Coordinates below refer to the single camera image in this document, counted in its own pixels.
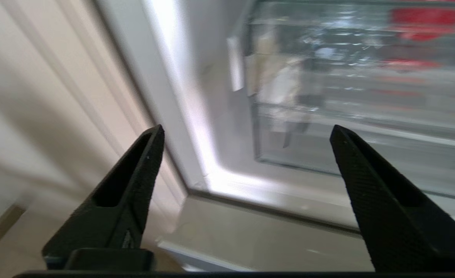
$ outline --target beige floor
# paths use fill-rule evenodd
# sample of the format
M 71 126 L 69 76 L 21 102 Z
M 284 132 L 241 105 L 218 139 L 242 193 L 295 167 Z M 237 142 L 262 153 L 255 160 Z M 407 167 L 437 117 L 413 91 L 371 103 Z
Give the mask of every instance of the beige floor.
M 28 270 L 45 269 L 41 250 L 71 212 L 53 212 L 31 206 L 0 241 L 0 278 L 11 278 Z M 154 251 L 157 271 L 182 271 L 171 257 Z

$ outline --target transparent drawer front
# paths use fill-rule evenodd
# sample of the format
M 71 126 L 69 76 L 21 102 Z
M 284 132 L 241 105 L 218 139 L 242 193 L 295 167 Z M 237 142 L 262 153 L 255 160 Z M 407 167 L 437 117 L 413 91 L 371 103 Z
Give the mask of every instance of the transparent drawer front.
M 338 174 L 340 124 L 455 195 L 455 1 L 260 2 L 249 30 L 260 160 Z

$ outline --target crisper drawer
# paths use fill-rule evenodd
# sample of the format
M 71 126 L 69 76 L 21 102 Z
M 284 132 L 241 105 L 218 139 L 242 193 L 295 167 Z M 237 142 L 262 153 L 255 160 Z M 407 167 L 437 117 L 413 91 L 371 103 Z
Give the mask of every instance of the crisper drawer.
M 455 0 L 262 1 L 247 29 L 259 160 L 338 175 L 339 124 L 455 195 Z

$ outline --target refrigerator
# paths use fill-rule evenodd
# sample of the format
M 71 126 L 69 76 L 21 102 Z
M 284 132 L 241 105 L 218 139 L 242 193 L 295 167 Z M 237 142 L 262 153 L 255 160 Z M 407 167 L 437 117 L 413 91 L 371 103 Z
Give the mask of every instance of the refrigerator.
M 189 270 L 371 271 L 329 142 L 455 219 L 455 0 L 99 0 L 189 197 Z

